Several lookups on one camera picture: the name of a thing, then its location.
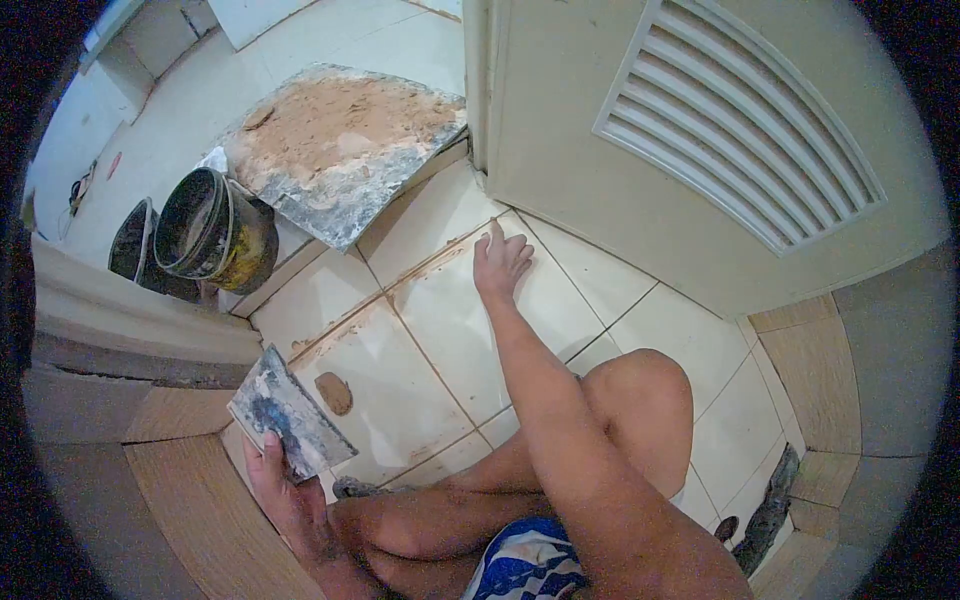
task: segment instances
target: dirty bucket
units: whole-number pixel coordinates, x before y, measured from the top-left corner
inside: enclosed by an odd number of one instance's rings
[[[107,268],[152,292],[196,302],[200,299],[196,281],[172,276],[156,264],[156,219],[151,200],[141,200],[117,230],[110,246]]]
[[[236,180],[224,180],[229,200],[230,243],[220,269],[209,282],[245,296],[273,274],[279,237],[274,210]]]
[[[160,214],[154,251],[167,273],[205,279],[245,295],[273,271],[273,210],[238,182],[206,167],[174,189]]]

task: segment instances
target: knee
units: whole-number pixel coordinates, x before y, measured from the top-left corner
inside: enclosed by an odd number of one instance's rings
[[[662,401],[675,398],[692,405],[690,381],[684,369],[663,352],[638,348],[597,365],[582,381],[588,402],[602,404],[609,412],[611,404]]]

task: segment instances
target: leg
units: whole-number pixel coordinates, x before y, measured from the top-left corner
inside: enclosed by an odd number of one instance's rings
[[[693,395],[680,365],[656,350],[637,349],[594,367],[581,386],[630,464],[664,497],[679,492],[693,445]],[[540,492],[522,430],[445,482],[472,492]]]
[[[693,398],[680,366],[639,349],[595,367],[581,385],[631,465],[664,497],[677,493],[693,441]],[[476,550],[511,521],[545,510],[525,444],[521,430],[473,467],[426,490],[337,502],[331,524],[360,555],[373,549],[440,560]],[[376,564],[371,567],[376,572]]]

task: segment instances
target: door vent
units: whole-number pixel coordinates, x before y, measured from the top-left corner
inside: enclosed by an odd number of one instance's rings
[[[709,0],[648,0],[593,132],[707,196],[777,255],[886,201],[817,90]]]

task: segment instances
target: door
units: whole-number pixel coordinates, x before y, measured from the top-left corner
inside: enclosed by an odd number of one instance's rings
[[[948,236],[922,123],[847,3],[494,0],[491,14],[488,193],[718,315],[822,294]]]

